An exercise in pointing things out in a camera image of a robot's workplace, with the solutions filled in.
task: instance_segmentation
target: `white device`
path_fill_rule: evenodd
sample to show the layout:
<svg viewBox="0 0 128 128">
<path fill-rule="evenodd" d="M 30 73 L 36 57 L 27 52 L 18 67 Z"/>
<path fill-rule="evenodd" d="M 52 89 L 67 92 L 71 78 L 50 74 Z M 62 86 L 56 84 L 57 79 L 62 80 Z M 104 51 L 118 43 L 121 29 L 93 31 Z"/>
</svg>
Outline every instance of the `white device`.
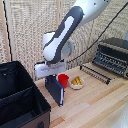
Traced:
<svg viewBox="0 0 128 128">
<path fill-rule="evenodd" d="M 64 17 L 55 32 L 43 36 L 43 56 L 45 63 L 35 65 L 36 77 L 58 74 L 66 70 L 66 59 L 73 51 L 74 44 L 67 41 L 73 31 L 85 23 L 99 16 L 109 5 L 111 0 L 77 0 L 71 10 Z"/>
</svg>

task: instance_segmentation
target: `cable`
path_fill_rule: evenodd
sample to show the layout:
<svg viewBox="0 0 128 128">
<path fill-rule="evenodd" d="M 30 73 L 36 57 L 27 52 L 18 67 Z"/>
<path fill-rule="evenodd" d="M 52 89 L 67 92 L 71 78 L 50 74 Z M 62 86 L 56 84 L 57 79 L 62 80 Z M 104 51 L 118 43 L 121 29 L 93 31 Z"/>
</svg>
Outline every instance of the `cable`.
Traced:
<svg viewBox="0 0 128 128">
<path fill-rule="evenodd" d="M 110 23 L 107 25 L 107 27 L 104 29 L 104 31 L 100 34 L 100 36 L 98 37 L 98 39 L 86 50 L 84 51 L 81 55 L 77 56 L 76 58 L 74 58 L 73 60 L 68 61 L 67 63 L 70 63 L 74 60 L 76 60 L 77 58 L 79 58 L 80 56 L 82 56 L 84 53 L 86 53 L 95 43 L 98 42 L 98 40 L 100 39 L 100 37 L 104 34 L 104 32 L 107 30 L 107 28 L 109 28 L 110 24 L 116 19 L 116 17 L 121 13 L 121 11 L 124 10 L 124 8 L 128 5 L 128 2 L 123 6 L 123 8 L 116 14 L 116 16 L 110 21 Z"/>
</svg>

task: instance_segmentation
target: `yellow object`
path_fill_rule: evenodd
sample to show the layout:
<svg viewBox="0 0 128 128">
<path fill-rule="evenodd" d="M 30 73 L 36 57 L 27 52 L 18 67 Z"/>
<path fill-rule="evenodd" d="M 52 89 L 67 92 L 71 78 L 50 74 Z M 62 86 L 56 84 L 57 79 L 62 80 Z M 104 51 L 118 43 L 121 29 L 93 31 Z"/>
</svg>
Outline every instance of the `yellow object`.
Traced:
<svg viewBox="0 0 128 128">
<path fill-rule="evenodd" d="M 77 76 L 75 77 L 75 80 L 77 82 L 77 85 L 80 85 L 80 81 L 79 81 L 79 78 Z"/>
<path fill-rule="evenodd" d="M 79 76 L 76 76 L 75 79 L 71 81 L 71 84 L 82 85 L 82 81 Z"/>
<path fill-rule="evenodd" d="M 79 76 L 77 76 L 77 77 L 78 77 L 78 79 L 79 79 L 79 81 L 80 81 L 80 84 L 82 85 L 82 81 L 81 81 L 80 77 L 79 77 Z"/>
<path fill-rule="evenodd" d="M 77 85 L 77 82 L 75 80 L 72 80 L 71 84 Z"/>
</svg>

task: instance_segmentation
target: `black box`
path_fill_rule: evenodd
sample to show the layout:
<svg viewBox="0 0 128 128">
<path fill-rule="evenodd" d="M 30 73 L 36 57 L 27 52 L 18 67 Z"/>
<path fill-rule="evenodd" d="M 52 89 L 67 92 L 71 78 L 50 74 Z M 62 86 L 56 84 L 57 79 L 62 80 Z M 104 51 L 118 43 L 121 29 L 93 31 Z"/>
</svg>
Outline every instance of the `black box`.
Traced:
<svg viewBox="0 0 128 128">
<path fill-rule="evenodd" d="M 50 110 L 19 61 L 0 65 L 0 128 L 49 128 Z"/>
</svg>

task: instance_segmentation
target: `electronic device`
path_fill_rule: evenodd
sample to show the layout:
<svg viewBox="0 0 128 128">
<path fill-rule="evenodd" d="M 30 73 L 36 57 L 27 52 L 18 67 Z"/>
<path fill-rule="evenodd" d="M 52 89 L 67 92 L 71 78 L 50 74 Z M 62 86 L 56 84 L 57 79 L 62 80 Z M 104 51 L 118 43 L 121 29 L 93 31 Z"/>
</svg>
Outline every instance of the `electronic device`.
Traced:
<svg viewBox="0 0 128 128">
<path fill-rule="evenodd" d="M 111 38 L 98 42 L 92 63 L 128 78 L 128 41 Z"/>
</svg>

